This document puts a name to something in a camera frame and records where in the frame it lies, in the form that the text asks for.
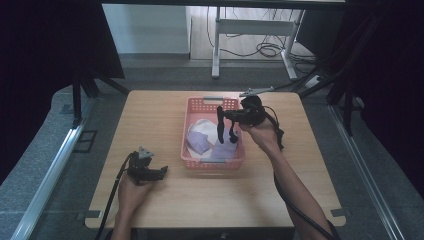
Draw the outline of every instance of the metal frame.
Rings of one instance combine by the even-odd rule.
[[[296,72],[290,61],[290,52],[293,47],[302,20],[304,10],[301,10],[299,16],[294,22],[290,21],[266,21],[266,20],[239,20],[239,19],[221,19],[220,7],[216,8],[215,18],[215,45],[212,55],[212,77],[219,77],[219,35],[220,34],[248,34],[248,35],[275,35],[288,36],[288,46],[281,52],[284,65],[291,81],[297,80]]]
[[[368,191],[368,194],[371,198],[371,201],[374,204],[375,209],[377,210],[378,215],[381,218],[381,221],[386,228],[386,231],[392,240],[405,239],[402,234],[402,231],[399,228],[396,217],[394,216],[390,206],[387,204],[383,195],[380,192],[380,189],[377,186],[377,183],[374,181],[368,166],[356,146],[355,141],[350,136],[350,134],[346,131],[343,125],[342,116],[334,105],[329,105],[329,111],[333,116],[334,121],[336,122],[337,128],[339,129],[340,135],[343,138],[346,147],[352,157],[352,160],[358,170],[359,176],[364,183],[365,188]]]
[[[29,204],[24,216],[18,224],[12,239],[28,239],[31,236],[31,233],[34,230],[34,227],[62,173],[62,170],[65,167],[68,158],[71,155],[72,150],[74,149],[74,146],[85,127],[85,124],[87,123],[87,118],[93,105],[94,100],[89,99],[84,108],[84,117],[82,118],[81,123],[78,127],[71,128],[69,130],[65,140],[62,143],[62,146],[60,147],[49,170],[47,171],[46,176],[38,187],[37,192],[32,198],[31,203]]]

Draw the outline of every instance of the human hand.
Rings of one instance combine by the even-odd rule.
[[[152,186],[153,182],[141,182],[139,185],[135,185],[128,174],[124,172],[118,190],[121,214],[132,215],[144,201]]]
[[[273,151],[280,152],[277,142],[277,134],[269,119],[266,118],[262,123],[254,127],[245,124],[240,124],[239,126],[241,130],[250,134],[252,140],[266,154],[270,154]]]

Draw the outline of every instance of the purple object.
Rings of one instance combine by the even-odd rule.
[[[224,143],[216,141],[214,148],[212,149],[211,158],[224,158],[232,159],[236,154],[237,143],[230,142],[229,129],[224,129]]]
[[[201,132],[189,132],[187,136],[187,142],[190,144],[190,147],[200,155],[210,149],[208,135]]]

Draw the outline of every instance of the red plastic basket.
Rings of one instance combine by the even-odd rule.
[[[208,119],[218,124],[216,108],[222,106],[223,110],[237,110],[240,107],[237,98],[228,97],[190,97],[187,101],[187,109],[184,121],[184,132],[181,146],[181,158],[188,169],[238,169],[244,161],[244,147],[242,131],[238,123],[234,125],[234,131],[239,134],[237,148],[232,159],[193,158],[188,151],[187,135],[189,127],[200,119]],[[231,126],[231,121],[224,119],[226,127]]]

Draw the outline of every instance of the white wall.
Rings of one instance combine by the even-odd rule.
[[[186,6],[103,4],[118,53],[189,53]]]

